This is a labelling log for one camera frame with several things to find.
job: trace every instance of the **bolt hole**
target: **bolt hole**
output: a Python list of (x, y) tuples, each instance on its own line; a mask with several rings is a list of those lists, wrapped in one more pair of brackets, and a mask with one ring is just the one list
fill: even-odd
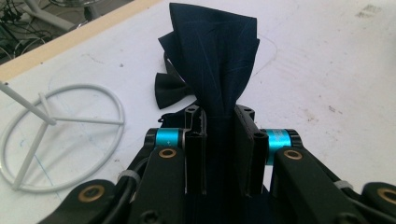
[(381, 188), (378, 189), (378, 195), (385, 201), (389, 203), (396, 204), (396, 190)]
[(176, 151), (172, 148), (165, 148), (165, 149), (161, 150), (159, 154), (160, 154), (160, 157), (162, 157), (164, 159), (169, 159), (169, 158), (176, 156)]
[(140, 223), (144, 224), (154, 224), (154, 223), (160, 223), (159, 222), (160, 215), (156, 211), (146, 211), (140, 216)]
[(102, 185), (92, 185), (82, 190), (78, 195), (78, 199), (83, 203), (90, 203), (100, 199), (104, 193), (105, 187)]
[(298, 161), (303, 158), (303, 154), (301, 154), (300, 152), (295, 151), (295, 150), (286, 150), (283, 154), (287, 158), (289, 158), (291, 160), (295, 160), (295, 161)]

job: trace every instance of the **navy fabric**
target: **navy fabric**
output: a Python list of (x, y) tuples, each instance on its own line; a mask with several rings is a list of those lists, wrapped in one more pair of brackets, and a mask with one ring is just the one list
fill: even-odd
[(186, 223), (241, 223), (245, 206), (233, 170), (233, 109), (253, 69), (257, 20), (172, 3), (170, 14), (174, 31), (160, 43), (207, 117), (207, 194), (188, 195)]
[(175, 67), (169, 62), (166, 54), (163, 55), (166, 66), (165, 73), (157, 73), (155, 77), (155, 99), (160, 109), (172, 105), (187, 95), (192, 95), (192, 89), (180, 77)]

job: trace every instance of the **floor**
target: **floor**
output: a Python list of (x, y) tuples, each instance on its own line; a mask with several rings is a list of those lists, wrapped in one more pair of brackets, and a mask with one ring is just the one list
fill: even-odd
[[(131, 1), (102, 0), (95, 7), (100, 15), (105, 15)], [(87, 21), (83, 7), (58, 7), (49, 0), (38, 0), (37, 4), (41, 9), (76, 26)], [(0, 0), (0, 64), (65, 34), (65, 31), (31, 17), (23, 11), (25, 6), (23, 0)]]

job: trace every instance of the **wire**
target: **wire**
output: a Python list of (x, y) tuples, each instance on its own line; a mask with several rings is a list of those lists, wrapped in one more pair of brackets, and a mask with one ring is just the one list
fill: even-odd
[(369, 214), (373, 215), (374, 217), (381, 218), (381, 223), (386, 221), (387, 223), (396, 224), (396, 218), (391, 217), (390, 215), (380, 212), (378, 210), (375, 210), (374, 208), (369, 207), (366, 204), (356, 201), (354, 199), (349, 199), (349, 200), (352, 203), (354, 203), (359, 209), (363, 210), (364, 212), (369, 213)]
[(25, 31), (23, 33), (22, 31), (13, 30), (13, 32), (15, 32), (15, 33), (19, 33), (19, 34), (23, 34), (23, 35), (26, 35), (27, 33), (29, 33), (31, 35), (44, 35), (44, 33), (47, 33), (47, 35), (51, 35), (51, 33), (49, 31), (47, 31), (47, 30), (37, 30), (37, 29), (35, 29), (35, 27), (33, 27), (30, 22), (21, 22), (21, 24), (17, 24), (15, 21), (12, 21), (9, 24)]
[(12, 21), (12, 22), (4, 22), (4, 24), (6, 24), (6, 25), (7, 25), (7, 28), (8, 28), (10, 31), (12, 31), (13, 33), (15, 33), (15, 34), (21, 34), (21, 35), (25, 35), (25, 36), (26, 36), (26, 34), (29, 33), (30, 35), (43, 36), (44, 33), (47, 33), (47, 35), (51, 35), (51, 33), (48, 32), (48, 31), (46, 31), (46, 30), (36, 30), (36, 29), (33, 28), (32, 26), (31, 26), (30, 28), (32, 28), (33, 31), (31, 31), (31, 30), (29, 30), (29, 29), (26, 29), (26, 28), (23, 27), (22, 25), (17, 24), (15, 21)]
[(43, 40), (43, 38), (36, 38), (36, 40), (32, 41), (32, 43), (30, 43), (28, 46), (26, 46), (26, 48), (24, 48), (24, 50), (21, 52), (21, 55), (27, 50), (29, 49), (30, 46), (32, 46), (35, 42), (37, 42), (38, 40), (41, 40), (43, 42), (43, 44), (46, 44), (46, 41)]
[(0, 21), (0, 26), (3, 28), (3, 30), (7, 33), (7, 35), (8, 36), (10, 36), (10, 38), (8, 39), (8, 40), (10, 40), (10, 42), (18, 42), (18, 38), (14, 35), (14, 34), (12, 34), (9, 30), (8, 30), (8, 28), (7, 28), (7, 26), (3, 23), (3, 22), (1, 22)]
[(12, 3), (14, 10), (17, 12), (17, 15), (20, 16), (22, 13), (15, 7), (14, 1), (11, 1), (11, 3)]
[(23, 42), (25, 42), (26, 40), (29, 40), (30, 38), (26, 38), (26, 39), (22, 39), (22, 40), (20, 40), (20, 42), (18, 42), (18, 44), (15, 46), (15, 48), (14, 48), (14, 58), (16, 58), (17, 57), (17, 50), (18, 50), (18, 48), (20, 47), (20, 46), (23, 46), (24, 47), (24, 45), (23, 45)]
[(129, 207), (129, 201), (131, 200), (132, 195), (134, 195), (136, 189), (136, 182), (134, 179), (129, 178), (123, 193), (119, 199), (117, 198), (115, 200), (116, 204), (112, 206), (112, 209), (102, 221), (102, 224), (117, 223), (117, 221), (120, 221), (120, 218), (125, 214), (126, 209)]
[(11, 55), (9, 55), (9, 53), (5, 49), (0, 47), (0, 50), (2, 50), (8, 56), (9, 59), (12, 59)]

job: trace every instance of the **white table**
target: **white table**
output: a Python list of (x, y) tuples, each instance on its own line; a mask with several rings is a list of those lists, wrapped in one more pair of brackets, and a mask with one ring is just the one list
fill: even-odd
[[(260, 128), (295, 129), (305, 147), (357, 192), (367, 182), (396, 184), (396, 3), (177, 2), (258, 18), (261, 44), (247, 89), (237, 103), (256, 111)], [(39, 91), (75, 83), (101, 85), (119, 96), (126, 114), (124, 135), (111, 159), (89, 179), (116, 182), (142, 147), (146, 131), (159, 127), (157, 119), (194, 100), (188, 97), (164, 110), (155, 103), (155, 74), (165, 71), (157, 39), (172, 31), (168, 3), (132, 2), (0, 66), (0, 79), (30, 101)], [(0, 133), (19, 110), (20, 105), (0, 94)], [(29, 134), (26, 141), (16, 144), (20, 154), (26, 152)], [(58, 170), (54, 174), (61, 175), (48, 176), (52, 183), (73, 176), (86, 168), (81, 160), (92, 158), (90, 152), (79, 149), (78, 153), (78, 160), (68, 161), (66, 166), (59, 162), (62, 167), (59, 155), (46, 158), (55, 159), (51, 167), (34, 162), (32, 176)], [(10, 158), (21, 162), (12, 153)], [(14, 163), (10, 166), (15, 169), (18, 164)], [(266, 168), (266, 186), (271, 171)], [(48, 184), (29, 178), (32, 183)], [(71, 189), (48, 194), (14, 191), (0, 177), (0, 223), (36, 223)]]

